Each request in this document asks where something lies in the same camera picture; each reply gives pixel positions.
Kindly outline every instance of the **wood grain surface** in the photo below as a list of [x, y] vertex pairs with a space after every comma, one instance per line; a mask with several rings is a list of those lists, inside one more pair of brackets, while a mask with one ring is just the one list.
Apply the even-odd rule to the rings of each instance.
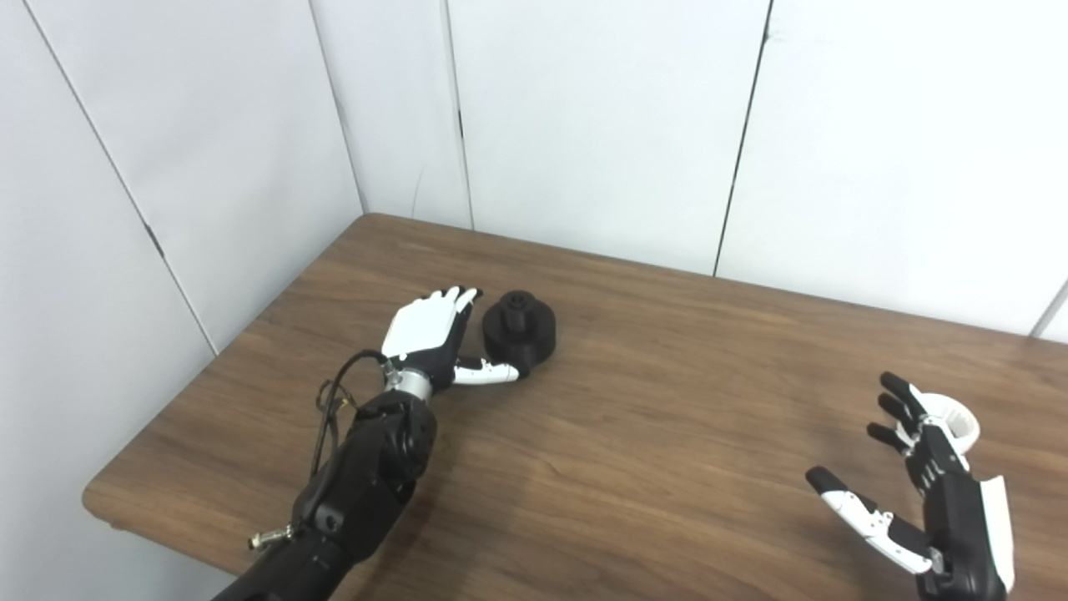
[[[979, 478], [1005, 475], [1014, 601], [1068, 598], [1068, 347], [372, 215], [323, 253], [90, 485], [99, 519], [232, 573], [308, 476], [313, 396], [397, 309], [476, 285], [555, 311], [525, 381], [431, 406], [428, 474], [341, 600], [914, 599], [912, 579], [808, 488], [823, 464], [914, 523], [869, 440], [878, 377], [965, 402]], [[346, 384], [378, 392], [371, 367]]]

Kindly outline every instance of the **black knob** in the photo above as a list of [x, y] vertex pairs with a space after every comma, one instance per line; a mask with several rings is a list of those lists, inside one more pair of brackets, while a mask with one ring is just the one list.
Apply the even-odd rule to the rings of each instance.
[[556, 349], [556, 316], [530, 291], [514, 289], [486, 311], [482, 334], [489, 359], [525, 378]]

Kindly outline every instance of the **robotic arm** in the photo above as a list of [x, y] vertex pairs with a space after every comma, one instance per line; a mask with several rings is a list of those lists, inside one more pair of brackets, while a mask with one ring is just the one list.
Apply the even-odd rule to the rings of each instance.
[[976, 481], [964, 458], [978, 422], [949, 397], [921, 393], [889, 373], [880, 380], [892, 395], [882, 394], [879, 407], [897, 429], [869, 424], [867, 432], [905, 457], [924, 500], [924, 529], [880, 511], [826, 468], [805, 478], [868, 544], [915, 575], [924, 601], [1004, 601], [1016, 580], [1005, 480]]
[[[414, 300], [393, 318], [380, 353], [363, 351], [342, 367], [330, 383], [312, 478], [292, 521], [249, 541], [263, 555], [214, 601], [326, 601], [375, 553], [426, 471], [437, 433], [430, 397], [452, 384], [512, 382], [529, 369], [458, 357], [481, 294], [453, 286]], [[336, 443], [341, 379], [363, 358], [378, 360], [386, 391], [359, 407], [344, 442], [319, 469], [325, 432]]]

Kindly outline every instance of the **wall seam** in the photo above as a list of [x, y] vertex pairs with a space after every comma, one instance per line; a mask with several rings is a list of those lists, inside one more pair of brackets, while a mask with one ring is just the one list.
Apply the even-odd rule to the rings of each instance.
[[456, 50], [453, 46], [453, 16], [449, 0], [441, 0], [441, 14], [444, 21], [445, 49], [447, 50], [445, 56], [449, 60], [449, 84], [452, 88], [453, 101], [456, 102], [456, 127], [460, 138], [460, 163], [464, 167], [464, 189], [467, 191], [468, 196], [468, 219], [471, 221], [471, 230], [477, 231], [474, 226], [474, 203], [471, 200], [471, 172], [468, 168], [467, 136], [464, 133], [464, 112], [460, 110], [460, 86], [459, 78], [456, 75]]
[[186, 304], [186, 309], [189, 310], [189, 315], [191, 315], [193, 321], [197, 322], [197, 328], [200, 330], [201, 336], [204, 337], [204, 341], [207, 343], [208, 348], [211, 349], [211, 353], [218, 357], [219, 350], [216, 348], [215, 343], [211, 342], [211, 337], [208, 336], [207, 330], [205, 330], [204, 328], [204, 322], [201, 320], [201, 317], [197, 314], [197, 310], [193, 309], [193, 305], [189, 299], [189, 294], [186, 292], [186, 288], [182, 285], [182, 282], [178, 280], [177, 273], [174, 272], [174, 268], [171, 266], [171, 262], [167, 259], [167, 255], [163, 253], [163, 249], [159, 244], [159, 241], [156, 238], [156, 234], [152, 230], [152, 225], [148, 224], [148, 221], [144, 217], [144, 212], [141, 210], [141, 207], [138, 206], [137, 201], [134, 199], [134, 193], [130, 191], [129, 185], [127, 185], [125, 177], [123, 177], [122, 172], [119, 170], [119, 164], [115, 162], [114, 157], [111, 156], [111, 151], [108, 149], [107, 144], [104, 143], [104, 138], [100, 136], [99, 129], [96, 128], [96, 123], [94, 123], [93, 118], [90, 116], [89, 110], [85, 108], [84, 102], [82, 102], [81, 100], [81, 96], [78, 95], [78, 91], [74, 86], [74, 81], [72, 81], [70, 77], [67, 75], [66, 68], [63, 67], [63, 63], [60, 62], [59, 54], [56, 53], [56, 49], [52, 47], [52, 43], [48, 38], [48, 35], [45, 34], [45, 29], [42, 27], [41, 21], [37, 19], [36, 13], [33, 12], [33, 7], [30, 6], [29, 0], [22, 0], [22, 6], [26, 7], [27, 13], [29, 13], [30, 15], [30, 19], [33, 20], [33, 27], [36, 28], [37, 34], [41, 35], [42, 41], [44, 41], [45, 47], [48, 48], [48, 53], [51, 54], [52, 61], [56, 63], [56, 67], [59, 69], [60, 75], [63, 77], [63, 81], [66, 83], [67, 89], [70, 90], [70, 95], [74, 96], [75, 102], [77, 102], [78, 105], [78, 110], [81, 111], [82, 116], [89, 124], [90, 130], [93, 131], [93, 137], [96, 138], [96, 143], [100, 145], [100, 149], [104, 152], [104, 156], [107, 158], [108, 164], [111, 165], [111, 170], [115, 174], [115, 177], [119, 179], [119, 184], [123, 187], [123, 191], [126, 193], [126, 199], [129, 200], [130, 206], [132, 206], [135, 212], [137, 212], [138, 219], [140, 219], [141, 224], [145, 228], [145, 234], [148, 236], [148, 239], [153, 242], [153, 246], [156, 248], [156, 253], [159, 254], [160, 259], [163, 262], [163, 266], [167, 267], [167, 272], [171, 275], [171, 280], [174, 282], [175, 287], [178, 288], [178, 292], [182, 295], [182, 300]]
[[348, 125], [345, 120], [345, 111], [341, 100], [337, 98], [337, 88], [334, 85], [333, 73], [330, 70], [330, 60], [327, 59], [327, 49], [323, 45], [323, 31], [319, 29], [319, 17], [315, 14], [315, 3], [308, 0], [308, 12], [312, 16], [312, 29], [315, 31], [315, 43], [319, 46], [319, 56], [323, 57], [323, 68], [327, 73], [327, 83], [330, 85], [330, 98], [334, 102], [334, 110], [337, 111], [337, 127], [341, 129], [341, 139], [345, 144], [345, 155], [348, 156], [348, 168], [352, 173], [352, 185], [356, 187], [356, 197], [360, 202], [360, 209], [366, 215], [371, 212], [367, 207], [367, 199], [363, 197], [363, 190], [360, 188], [360, 178], [356, 176], [356, 161], [352, 159], [352, 146], [348, 142]]
[[1066, 300], [1068, 300], [1068, 279], [1065, 280], [1061, 289], [1053, 296], [1050, 306], [1046, 309], [1042, 316], [1035, 322], [1035, 328], [1031, 330], [1031, 336], [1039, 338], [1046, 333], [1046, 329], [1053, 322], [1053, 318], [1057, 316], [1057, 312], [1064, 307]]
[[735, 184], [738, 183], [738, 170], [741, 167], [741, 155], [745, 148], [745, 133], [749, 131], [749, 117], [753, 112], [753, 97], [756, 96], [756, 82], [760, 77], [760, 62], [764, 61], [764, 47], [768, 43], [768, 28], [771, 26], [771, 10], [775, 0], [768, 0], [768, 14], [764, 17], [764, 31], [760, 33], [760, 49], [756, 53], [756, 67], [753, 69], [753, 85], [749, 90], [749, 104], [745, 105], [745, 121], [741, 126], [741, 138], [738, 140], [738, 156], [735, 158], [735, 170], [731, 176], [731, 191], [727, 193], [727, 205], [723, 209], [723, 227], [720, 230], [720, 241], [716, 248], [716, 262], [712, 264], [712, 276], [720, 270], [720, 256], [723, 254], [723, 240], [727, 237], [727, 220], [731, 218], [731, 203], [734, 202]]

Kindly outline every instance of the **black cable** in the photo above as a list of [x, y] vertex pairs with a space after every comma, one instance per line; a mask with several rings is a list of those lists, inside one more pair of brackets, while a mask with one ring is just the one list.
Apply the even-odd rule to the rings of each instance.
[[[330, 412], [330, 417], [329, 417], [329, 421], [328, 421], [328, 428], [329, 428], [329, 434], [330, 434], [330, 456], [329, 457], [332, 457], [333, 454], [334, 454], [334, 452], [337, 450], [337, 412], [341, 410], [342, 406], [345, 402], [347, 402], [348, 405], [352, 406], [352, 409], [357, 409], [356, 408], [356, 399], [352, 398], [352, 394], [349, 393], [341, 384], [337, 385], [337, 390], [341, 392], [341, 395], [342, 395], [342, 398], [341, 398], [340, 402], [339, 402], [337, 399], [324, 399], [323, 398], [323, 393], [326, 392], [327, 388], [330, 386], [330, 384], [332, 382], [333, 382], [332, 380], [325, 381], [323, 383], [323, 385], [319, 386], [319, 392], [315, 396], [315, 409], [317, 409], [317, 410], [319, 410], [321, 412]], [[315, 473], [313, 472], [310, 477], [315, 477]]]
[[[326, 407], [328, 411], [323, 412], [323, 421], [319, 423], [319, 434], [315, 441], [315, 452], [312, 454], [313, 478], [319, 472], [319, 460], [323, 458], [323, 443], [326, 440], [327, 429], [330, 426], [330, 420], [331, 420], [330, 410], [334, 405], [334, 397], [337, 395], [337, 388], [341, 386], [341, 381], [343, 378], [345, 378], [345, 373], [348, 371], [348, 368], [352, 367], [352, 365], [355, 365], [356, 362], [367, 358], [375, 359], [378, 362], [378, 365], [386, 365], [386, 363], [389, 362], [389, 358], [379, 353], [378, 351], [364, 349], [363, 351], [360, 351], [359, 353], [349, 358], [348, 361], [345, 362], [345, 365], [341, 366], [341, 369], [337, 370], [337, 376], [335, 376], [333, 381], [330, 382], [330, 392], [327, 394], [327, 407]], [[316, 487], [315, 489], [315, 494], [312, 495], [312, 500], [311, 502], [309, 502], [304, 510], [303, 520], [305, 522], [309, 521], [315, 515], [315, 510], [323, 502], [323, 497], [326, 496], [327, 489], [330, 488], [331, 481], [337, 474], [339, 463], [340, 462], [337, 461], [327, 462], [327, 473], [323, 475], [323, 478], [319, 480], [319, 486]]]

